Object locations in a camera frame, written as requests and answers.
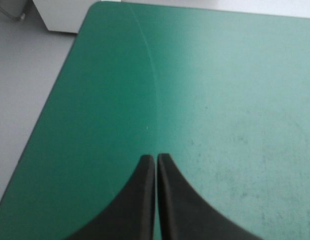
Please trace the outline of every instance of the white furniture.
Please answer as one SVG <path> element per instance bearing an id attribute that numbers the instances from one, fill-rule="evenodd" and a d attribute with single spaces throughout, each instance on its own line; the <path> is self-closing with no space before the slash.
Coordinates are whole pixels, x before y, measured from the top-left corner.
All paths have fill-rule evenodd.
<path id="1" fill-rule="evenodd" d="M 97 0 L 33 1 L 49 30 L 78 33 L 87 10 Z M 124 0 L 123 2 L 310 18 L 310 0 Z"/>

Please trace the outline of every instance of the black curved piece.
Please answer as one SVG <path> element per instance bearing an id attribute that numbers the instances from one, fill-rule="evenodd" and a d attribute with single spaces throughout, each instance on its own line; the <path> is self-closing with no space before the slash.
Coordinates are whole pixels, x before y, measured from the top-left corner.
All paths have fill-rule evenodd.
<path id="1" fill-rule="evenodd" d="M 155 165 L 143 155 L 120 193 L 67 240 L 151 240 L 155 211 Z"/>
<path id="2" fill-rule="evenodd" d="M 157 158 L 157 192 L 163 240 L 260 240 L 203 200 L 169 154 Z"/>

